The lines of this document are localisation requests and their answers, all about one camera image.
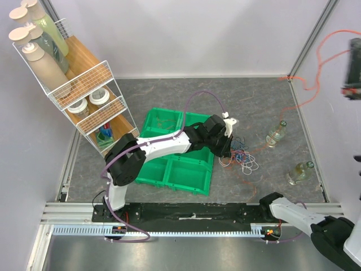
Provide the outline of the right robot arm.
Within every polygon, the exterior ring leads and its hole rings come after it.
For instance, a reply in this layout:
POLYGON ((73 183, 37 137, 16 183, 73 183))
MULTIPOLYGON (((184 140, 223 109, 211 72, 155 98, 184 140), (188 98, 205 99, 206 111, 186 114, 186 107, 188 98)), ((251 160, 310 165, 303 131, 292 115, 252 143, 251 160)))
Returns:
MULTIPOLYGON (((342 94, 360 100, 360 38, 349 43, 350 58, 342 94)), ((345 217, 323 216, 300 207, 280 193, 259 200, 258 215, 264 222, 275 218, 308 235, 315 248, 342 270, 360 270, 360 216, 356 224, 345 217)))

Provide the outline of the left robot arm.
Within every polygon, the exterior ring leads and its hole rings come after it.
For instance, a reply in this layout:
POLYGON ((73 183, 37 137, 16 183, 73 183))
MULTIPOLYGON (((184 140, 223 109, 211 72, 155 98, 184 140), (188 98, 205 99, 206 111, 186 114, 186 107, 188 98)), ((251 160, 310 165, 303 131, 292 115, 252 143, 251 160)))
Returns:
POLYGON ((105 155, 101 176, 107 180, 104 215, 112 222, 123 218, 127 187, 138 177, 142 166, 154 159, 208 148, 217 157, 231 156, 233 129, 238 120, 212 115, 205 122, 183 125, 167 135, 151 138, 126 133, 105 155))

